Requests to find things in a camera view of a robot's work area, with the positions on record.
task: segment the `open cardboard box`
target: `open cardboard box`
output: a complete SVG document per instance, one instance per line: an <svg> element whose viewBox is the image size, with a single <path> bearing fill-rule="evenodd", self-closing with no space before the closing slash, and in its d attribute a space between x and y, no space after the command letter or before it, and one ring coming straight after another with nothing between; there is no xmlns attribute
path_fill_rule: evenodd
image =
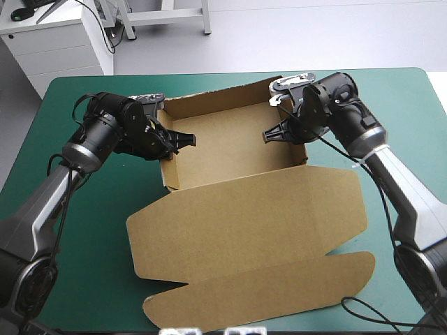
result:
<svg viewBox="0 0 447 335"><path fill-rule="evenodd" d="M188 283L148 298L160 327L203 331L338 304L370 279L374 256L326 255L367 227L357 175L305 165L305 146L264 144L281 115L277 77L168 99L158 118L193 133L161 162L171 193L127 222L141 278Z"/></svg>

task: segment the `black cable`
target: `black cable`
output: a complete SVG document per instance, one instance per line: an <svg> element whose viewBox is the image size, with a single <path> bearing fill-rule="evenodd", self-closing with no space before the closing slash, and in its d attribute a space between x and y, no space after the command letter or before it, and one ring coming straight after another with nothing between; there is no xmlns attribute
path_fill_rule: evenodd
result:
<svg viewBox="0 0 447 335"><path fill-rule="evenodd" d="M279 109L281 109L283 112L285 112L290 117L294 118L296 121L298 121L302 125L301 120L297 116L295 116L293 113L289 112L285 107L283 107L281 105L278 105L278 107L279 107ZM329 147L331 147L336 152L338 152L339 154L343 155L344 157L346 157L350 161L353 161L355 163L359 163L358 159L356 159L355 157L352 157L351 155L343 152L341 149L337 148L335 145L333 145L329 141L327 141L324 138L322 138L319 134L315 133L312 129L307 129L307 130L310 131L311 133L313 133L320 141L322 141L323 143L325 143L326 145L328 145ZM388 233L390 235L390 240L391 240L391 244L393 246L393 253L394 253L394 255L396 255L397 258L399 259L401 265L403 266L403 270L406 272L406 274L409 277L409 279L411 280L411 282L418 288L419 292L421 292L424 295L426 300L433 307L433 309L437 312L437 314L439 314L441 319L443 319L443 321L445 323L447 323L447 317L444 315L444 313L441 310L439 310L438 306L436 306L436 304L430 299L430 297L428 297L428 294L426 293L426 291L424 291L424 289L421 288L419 283L412 276L411 272L406 268L406 265L402 262L402 258L400 256L400 254L396 252L397 246L396 246L395 238L393 236L393 224L391 223L390 211L388 209L388 204L386 202L385 193L383 192L382 186L380 185L380 183L376 179L376 177L372 174L372 172L363 163L360 164L360 167L371 177L372 181L376 184L377 190L379 191L379 195L381 197L381 201L382 201L382 205L383 205L383 210L385 211L385 215L386 215L386 222L387 222L387 226L388 226ZM418 327L423 328L423 327L426 327L426 326L425 325L418 325ZM437 329L442 329L447 334L447 331L443 327L439 326Z"/></svg>
<svg viewBox="0 0 447 335"><path fill-rule="evenodd" d="M120 36L119 36L118 43L115 44L115 45L113 45L113 47L117 47L117 46L121 43L121 41L123 40L124 30L126 30L126 27L123 25L123 26L122 26L122 29L121 29L121 34L120 34Z"/></svg>
<svg viewBox="0 0 447 335"><path fill-rule="evenodd" d="M53 162L53 160L56 157L60 157L60 158L64 159L65 161L67 161L66 158L63 155L61 155L61 154L54 154L54 155L52 155L50 157L50 159L48 160L48 164L47 164L47 176L50 175L52 162ZM51 254L50 254L50 263L49 263L49 265L47 267L47 273L46 273L45 277L53 275L52 274L52 269L54 268L55 263L56 263L56 254L57 254L57 251L59 250L59 243L61 241L62 232L63 232L64 226L65 226L65 221L66 221L67 212L68 212L68 204L70 202L71 195L73 194L73 190L72 190L72 187L73 187L73 185L72 185L73 171L74 171L74 169L72 167L68 167L67 188L66 188L66 191L65 191L64 204L62 205L61 220L60 220L59 227L58 227L58 230L57 230L56 242L54 243L54 246L53 246ZM38 297L41 296L41 293L42 293L42 291L44 289L45 289L45 287L42 285L41 286L41 291L39 292ZM28 322L31 320L30 315L34 314L34 312L36 310L36 307L39 306L39 305L40 305L40 302L37 301L34 304L34 307L28 313L28 315L26 315L24 317L23 322L22 322L22 324L19 327L19 333L18 333L19 335L23 334L23 332L25 330L25 327L28 325Z"/></svg>
<svg viewBox="0 0 447 335"><path fill-rule="evenodd" d="M367 316L361 315L361 314L357 314L356 312L352 311L351 309L349 309L346 305L345 305L345 301L346 300L354 300L360 304L362 304L363 306L366 306L367 308L369 308L371 311L375 312L378 316L380 316L382 320L377 320L377 319L373 319L373 318L368 318ZM375 323L382 323L385 325L390 325L391 327L394 328L394 330L399 334L399 335L403 335L403 333L400 331L399 328L397 328L396 323L399 323L398 325L401 325L400 322L393 322L390 319L388 319L384 314L382 314L381 312L379 312L378 310L376 310L373 306L367 304L366 302L357 299L355 297L344 297L341 301L342 307L344 308L344 310L346 312L348 312L351 315L354 315L355 317L362 319L362 320L366 320L366 321L370 321L370 322L375 322Z"/></svg>
<svg viewBox="0 0 447 335"><path fill-rule="evenodd" d="M356 312L354 312L352 309L350 309L347 305L346 305L346 301L348 300L353 300L355 302L358 302L359 304L362 304L363 306L367 307L368 309L370 309L371 311L375 312L377 315L379 315L381 318L383 318L382 320L377 320L374 318L369 318L367 316L358 314ZM409 323L409 322L396 322L396 321L391 321L390 319L388 319L385 315L383 315L382 313L380 313L378 310L376 310L373 306L371 306L370 304L364 302L361 299L358 299L356 297L344 297L341 301L341 305L343 307L343 309L348 312L349 314L355 316L356 318L365 320L365 321L369 321L369 322L374 322L374 323L381 323L382 325L390 325L391 327L393 327L396 332L401 334L401 331L399 330L399 328L397 328L396 326L403 326L403 327L421 327L421 325L417 324L417 323ZM423 325L424 328L430 328L430 329L439 329L439 326L436 325Z"/></svg>
<svg viewBox="0 0 447 335"><path fill-rule="evenodd" d="M75 0L78 4L83 5L95 18L96 22L98 22L99 25L99 29L101 30L101 33L103 35L103 40L105 43L105 47L107 48L107 50L109 51L109 53L114 54L116 52L116 45L113 45L112 41L108 38L108 36L105 34L104 29L103 29L103 25L101 24L101 21L99 20L98 16L96 16L95 12L89 7L87 6L85 3L81 2L80 0Z"/></svg>

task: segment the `box flap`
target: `box flap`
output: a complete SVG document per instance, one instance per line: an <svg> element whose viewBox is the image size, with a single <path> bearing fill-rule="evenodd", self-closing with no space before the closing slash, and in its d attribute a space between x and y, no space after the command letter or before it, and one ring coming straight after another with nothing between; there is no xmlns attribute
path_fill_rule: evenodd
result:
<svg viewBox="0 0 447 335"><path fill-rule="evenodd" d="M184 119L264 103L270 99L268 85L278 78L281 76L218 91L169 98L164 102L164 109L173 119Z"/></svg>
<svg viewBox="0 0 447 335"><path fill-rule="evenodd" d="M338 304L373 271L370 253L322 256L193 283L148 298L143 309L160 328L208 332Z"/></svg>
<svg viewBox="0 0 447 335"><path fill-rule="evenodd" d="M127 227L139 277L193 283L325 255L367 219L355 172L303 165L176 191Z"/></svg>

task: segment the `green table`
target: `green table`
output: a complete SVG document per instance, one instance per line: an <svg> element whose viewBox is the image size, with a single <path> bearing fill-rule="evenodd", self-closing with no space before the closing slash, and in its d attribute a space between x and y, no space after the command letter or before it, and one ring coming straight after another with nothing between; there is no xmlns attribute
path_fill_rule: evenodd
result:
<svg viewBox="0 0 447 335"><path fill-rule="evenodd" d="M322 78L332 72L316 71L316 75ZM447 117L426 74L417 68L348 72L359 86L360 97L388 129L393 151L446 202ZM0 218L12 214L45 178L48 158L60 152L76 129L70 118L71 110L84 93L164 92L172 97L244 84L276 74L66 77L53 81L0 194ZM331 134L326 137L336 142ZM351 169L351 162L323 143L308 144L307 149L311 165ZM373 252L376 270L358 296L392 320L417 321L422 310L395 270L379 194L364 172L358 170L358 174L369 227L334 252ZM142 312L142 302L178 284L144 280L134 274L126 219L166 193L158 161L146 162L124 154L110 156L103 168L73 197L58 256L59 278L39 321L65 330L156 329ZM390 330L385 325L358 320L341 306L258 324L271 330Z"/></svg>

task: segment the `silver arm segment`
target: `silver arm segment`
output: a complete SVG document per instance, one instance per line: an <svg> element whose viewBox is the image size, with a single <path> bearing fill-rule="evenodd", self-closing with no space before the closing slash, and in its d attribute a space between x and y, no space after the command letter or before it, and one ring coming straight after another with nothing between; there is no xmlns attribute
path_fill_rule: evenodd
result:
<svg viewBox="0 0 447 335"><path fill-rule="evenodd" d="M395 238L419 251L447 238L447 205L387 147L366 161L398 213Z"/></svg>
<svg viewBox="0 0 447 335"><path fill-rule="evenodd" d="M68 167L56 167L13 216L0 221L0 249L29 262L51 253L53 226L67 192L69 174ZM82 179L76 171L71 175L74 189Z"/></svg>

